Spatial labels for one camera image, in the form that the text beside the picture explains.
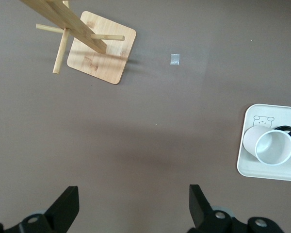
cup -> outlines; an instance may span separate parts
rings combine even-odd
[[[291,126],[253,126],[244,134],[243,146],[265,165],[283,164],[291,157]]]

tray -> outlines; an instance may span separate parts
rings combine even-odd
[[[237,160],[238,171],[247,177],[291,181],[291,158],[281,165],[268,166],[260,163],[256,157],[247,152],[243,147],[244,133],[247,129],[256,125],[269,128],[275,128],[281,125],[291,126],[291,107],[254,104],[247,109]]]

